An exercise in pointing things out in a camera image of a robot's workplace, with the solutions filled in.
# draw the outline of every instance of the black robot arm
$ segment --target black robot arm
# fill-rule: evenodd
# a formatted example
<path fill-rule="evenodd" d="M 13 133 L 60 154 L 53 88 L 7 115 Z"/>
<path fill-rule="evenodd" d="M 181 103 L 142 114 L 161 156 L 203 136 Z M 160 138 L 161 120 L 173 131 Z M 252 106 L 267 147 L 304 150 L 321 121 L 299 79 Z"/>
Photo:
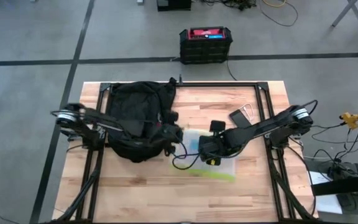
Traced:
<path fill-rule="evenodd" d="M 254 138 L 268 134 L 272 146 L 278 147 L 292 134 L 307 133 L 312 124 L 313 120 L 308 111 L 298 105 L 247 128 L 223 131 L 222 121 L 212 121 L 210 131 L 214 134 L 200 136 L 198 152 L 202 161 L 218 166 L 220 159 L 238 156 L 245 145 Z"/>

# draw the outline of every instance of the concrete floor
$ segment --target concrete floor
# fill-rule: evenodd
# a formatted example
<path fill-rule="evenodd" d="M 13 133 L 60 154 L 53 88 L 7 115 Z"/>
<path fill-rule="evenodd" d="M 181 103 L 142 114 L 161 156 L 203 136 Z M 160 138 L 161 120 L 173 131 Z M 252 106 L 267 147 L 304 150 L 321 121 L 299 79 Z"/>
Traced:
<path fill-rule="evenodd" d="M 80 58 L 176 57 L 178 33 L 202 26 L 230 28 L 231 55 L 358 53 L 358 19 L 353 11 L 336 28 L 330 26 L 347 1 L 290 2 L 299 12 L 293 27 L 274 24 L 258 8 L 239 12 L 197 1 L 190 12 L 158 13 L 153 0 L 145 0 L 144 6 L 134 0 L 95 0 Z M 88 3 L 0 0 L 0 61 L 73 59 Z M 281 22 L 295 16 L 289 7 L 264 9 Z M 358 113 L 358 58 L 238 60 L 229 65 L 238 80 L 284 80 L 293 104 L 319 100 L 313 119 L 322 126 L 338 124 L 344 111 Z M 52 136 L 54 118 L 49 111 L 59 107 L 69 69 L 70 65 L 0 66 L 0 215 L 5 218 L 30 220 Z M 85 81 L 157 81 L 179 74 L 184 81 L 231 80 L 226 64 L 79 65 L 69 101 L 78 101 Z M 341 141 L 346 129 L 341 131 L 321 137 Z M 313 141 L 310 135 L 303 138 L 306 156 L 320 148 L 332 154 L 341 150 Z M 40 221 L 52 216 L 66 147 L 65 138 L 60 138 Z M 358 152 L 346 161 L 358 162 Z M 358 222 L 358 217 L 320 216 Z"/>

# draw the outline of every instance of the cable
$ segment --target cable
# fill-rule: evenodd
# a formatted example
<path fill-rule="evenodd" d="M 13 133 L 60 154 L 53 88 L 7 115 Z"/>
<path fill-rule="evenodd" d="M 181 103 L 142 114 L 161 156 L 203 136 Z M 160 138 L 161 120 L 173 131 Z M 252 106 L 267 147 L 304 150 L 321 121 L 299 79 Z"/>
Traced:
<path fill-rule="evenodd" d="M 18 223 L 18 222 L 15 222 L 15 221 L 9 220 L 9 219 L 4 218 L 4 217 L 2 217 L 2 216 L 0 216 L 0 219 L 4 220 L 5 222 L 10 222 L 10 223 L 14 223 L 14 224 L 20 224 L 20 223 Z"/>
<path fill-rule="evenodd" d="M 188 167 L 185 167 L 185 168 L 177 167 L 175 165 L 175 159 L 180 159 L 180 157 L 184 156 L 184 154 L 179 155 L 179 156 L 176 156 L 176 155 L 173 155 L 173 156 L 174 156 L 174 158 L 172 159 L 172 165 L 174 166 L 174 168 L 179 169 L 179 170 L 187 170 L 187 169 L 190 169 L 194 165 L 194 163 L 196 163 L 196 161 L 199 158 L 200 154 L 199 153 L 186 154 L 186 156 L 196 156 L 196 159 L 194 159 L 194 161 Z"/>
<path fill-rule="evenodd" d="M 236 78 L 234 78 L 233 74 L 232 74 L 231 71 L 230 71 L 230 68 L 229 68 L 229 60 L 228 60 L 228 59 L 226 59 L 226 66 L 227 66 L 227 70 L 229 71 L 230 76 L 231 76 L 235 81 L 238 81 Z"/>
<path fill-rule="evenodd" d="M 291 139 L 293 142 L 297 143 L 297 145 L 299 145 L 301 147 L 301 151 L 303 152 L 303 150 L 305 149 L 305 147 L 303 147 L 302 144 L 300 144 L 299 142 L 295 141 L 293 138 L 288 137 L 289 139 Z"/>
<path fill-rule="evenodd" d="M 341 151 L 341 152 L 339 152 L 339 153 L 345 152 L 345 154 L 339 156 L 339 157 L 338 157 L 339 159 L 342 159 L 342 158 L 343 158 L 344 156 L 346 156 L 347 154 L 352 153 L 352 149 L 353 149 L 354 145 L 356 144 L 356 142 L 358 141 L 357 138 L 358 138 L 358 133 L 357 133 L 356 139 L 355 139 L 354 142 L 353 142 L 353 145 L 351 146 L 351 148 L 350 148 L 348 151 L 346 150 L 346 143 L 344 144 L 345 151 Z"/>
<path fill-rule="evenodd" d="M 68 152 L 68 151 L 70 151 L 70 150 L 72 150 L 72 149 L 78 148 L 78 147 L 82 147 L 82 146 L 84 146 L 84 145 L 83 145 L 83 144 L 80 144 L 79 146 L 69 147 L 69 148 L 66 150 L 66 152 Z"/>
<path fill-rule="evenodd" d="M 319 135 L 319 134 L 321 134 L 321 133 L 323 133 L 323 132 L 326 132 L 326 131 L 330 130 L 331 128 L 337 128 L 337 127 L 340 127 L 340 126 L 342 126 L 342 124 L 335 125 L 335 126 L 330 126 L 330 127 L 322 127 L 322 126 L 314 125 L 314 126 L 312 126 L 312 128 L 313 128 L 313 127 L 318 127 L 318 128 L 323 128 L 323 130 L 320 131 L 320 132 L 317 132 L 317 133 L 315 133 L 315 134 L 312 134 L 312 135 L 311 135 L 311 138 L 314 139 L 314 140 L 316 140 L 316 141 L 320 141 L 320 142 L 332 143 L 332 142 L 330 142 L 330 141 L 325 141 L 325 140 L 317 139 L 315 136 L 316 136 L 316 135 Z"/>
<path fill-rule="evenodd" d="M 351 148 L 350 148 L 349 150 L 347 150 L 346 143 L 345 143 L 345 144 L 344 144 L 345 150 L 344 150 L 344 151 L 341 151 L 341 152 L 338 152 L 338 153 L 335 155 L 335 159 L 338 157 L 338 155 L 339 155 L 340 153 L 345 152 L 345 154 L 343 154 L 343 155 L 341 155 L 340 157 L 338 157 L 339 159 L 342 158 L 342 157 L 344 157 L 346 154 L 350 153 L 350 152 L 352 151 L 354 145 L 356 144 L 357 139 L 358 139 L 358 132 L 357 132 L 357 136 L 356 136 L 356 138 L 355 138 L 355 140 L 354 140 L 353 145 L 351 146 Z"/>
<path fill-rule="evenodd" d="M 264 12 L 264 10 L 262 9 L 262 5 L 259 6 L 259 9 L 260 9 L 260 12 L 261 12 L 264 16 L 266 16 L 268 19 L 270 19 L 270 20 L 273 21 L 274 23 L 276 23 L 276 24 L 278 24 L 278 25 L 280 25 L 280 26 L 284 26 L 284 27 L 291 27 L 291 26 L 293 26 L 293 25 L 296 23 L 296 21 L 298 20 L 299 14 L 298 14 L 298 11 L 296 10 L 295 6 L 293 6 L 292 4 L 290 4 L 290 3 L 288 3 L 288 2 L 285 2 L 285 4 L 287 4 L 287 5 L 289 5 L 290 7 L 292 7 L 293 10 L 294 10 L 295 13 L 296 13 L 296 17 L 295 17 L 294 21 L 293 21 L 291 24 L 282 24 L 282 23 L 277 22 L 276 20 L 274 20 L 273 18 L 271 18 L 270 16 L 268 16 L 268 15 Z"/>
<path fill-rule="evenodd" d="M 283 3 L 279 4 L 279 5 L 273 5 L 273 4 L 270 4 L 268 3 L 266 0 L 262 0 L 266 5 L 268 6 L 272 6 L 272 7 L 282 7 L 285 5 L 285 3 L 287 3 L 287 0 L 284 0 Z"/>
<path fill-rule="evenodd" d="M 329 157 L 330 161 L 335 162 L 335 160 L 331 157 L 331 155 L 329 155 L 329 153 L 328 153 L 327 151 L 325 151 L 324 149 L 319 149 L 319 150 L 317 150 L 316 153 L 313 155 L 313 158 L 316 157 L 316 156 L 317 156 L 317 153 L 320 152 L 320 151 L 321 151 L 321 152 L 325 152 L 325 153 L 327 154 L 327 156 Z"/>
<path fill-rule="evenodd" d="M 314 103 L 314 105 L 313 105 L 313 108 L 311 109 L 311 111 L 309 112 L 309 115 L 311 115 L 314 112 L 314 110 L 316 109 L 316 107 L 318 105 L 318 100 L 312 100 L 312 101 L 310 101 L 308 103 L 305 103 L 304 105 L 301 105 L 302 107 L 306 108 L 306 106 L 308 106 L 308 105 L 310 105 L 312 103 Z"/>
<path fill-rule="evenodd" d="M 301 155 L 299 155 L 299 153 L 297 153 L 292 147 L 290 146 L 287 146 L 287 148 L 289 148 L 291 151 L 293 151 L 296 156 L 298 156 L 298 158 L 302 161 L 302 163 L 305 165 L 305 168 L 306 168 L 306 171 L 308 171 L 308 175 L 309 175 L 309 179 L 310 179 L 310 185 L 313 185 L 313 182 L 311 181 L 311 175 L 310 175 L 310 170 L 309 170 L 309 167 L 308 165 L 306 164 L 305 160 L 301 157 Z M 314 196 L 314 199 L 313 199 L 313 210 L 311 212 L 311 215 L 313 216 L 314 215 L 314 212 L 316 211 L 316 196 L 314 195 L 313 193 L 313 196 Z"/>

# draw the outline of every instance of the butcher block tabletop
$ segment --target butcher block tabletop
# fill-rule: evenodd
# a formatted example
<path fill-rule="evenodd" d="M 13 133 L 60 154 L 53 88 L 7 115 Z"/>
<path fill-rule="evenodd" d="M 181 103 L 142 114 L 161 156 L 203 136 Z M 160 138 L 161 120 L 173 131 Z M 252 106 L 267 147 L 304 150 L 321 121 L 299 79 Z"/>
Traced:
<path fill-rule="evenodd" d="M 80 103 L 96 107 L 99 82 L 85 82 Z M 284 82 L 268 82 L 275 114 L 289 107 Z M 266 100 L 262 94 L 266 117 Z M 178 87 L 173 111 L 179 113 L 178 125 L 184 128 L 209 130 L 211 120 L 226 122 L 233 128 L 229 114 L 250 103 L 260 121 L 255 89 L 248 86 Z M 70 147 L 80 145 L 73 141 Z M 301 149 L 291 143 L 298 153 Z M 87 150 L 67 152 L 53 218 L 72 203 L 81 187 Z M 176 170 L 163 152 L 145 162 L 132 163 L 105 148 L 94 212 L 100 222 L 276 222 L 277 214 L 263 138 L 251 140 L 236 157 L 236 180 L 211 179 Z M 313 208 L 305 165 L 289 150 L 284 154 L 290 187 L 310 212 Z M 83 216 L 90 199 L 88 192 Z M 281 197 L 285 216 L 285 199 Z"/>

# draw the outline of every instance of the clear plastic bag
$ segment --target clear plastic bag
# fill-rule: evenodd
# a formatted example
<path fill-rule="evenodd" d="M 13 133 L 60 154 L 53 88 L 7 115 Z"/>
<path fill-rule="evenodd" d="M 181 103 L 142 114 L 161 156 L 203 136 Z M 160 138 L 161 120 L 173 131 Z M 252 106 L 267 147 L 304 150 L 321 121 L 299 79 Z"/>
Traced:
<path fill-rule="evenodd" d="M 188 154 L 198 153 L 198 141 L 201 135 L 209 136 L 212 133 L 197 130 L 197 129 L 186 129 L 183 132 L 183 144 L 187 149 Z M 181 144 L 176 145 L 176 155 L 182 155 L 185 153 L 185 150 Z M 185 159 L 175 159 L 175 165 L 177 167 L 188 167 L 196 159 L 197 156 L 187 156 Z M 202 162 L 200 158 L 197 158 L 197 161 L 194 165 L 186 170 L 194 175 L 201 175 L 205 177 L 210 177 L 214 179 L 224 179 L 235 181 L 236 179 L 236 159 L 222 159 L 220 166 L 211 166 L 207 165 L 205 162 Z"/>

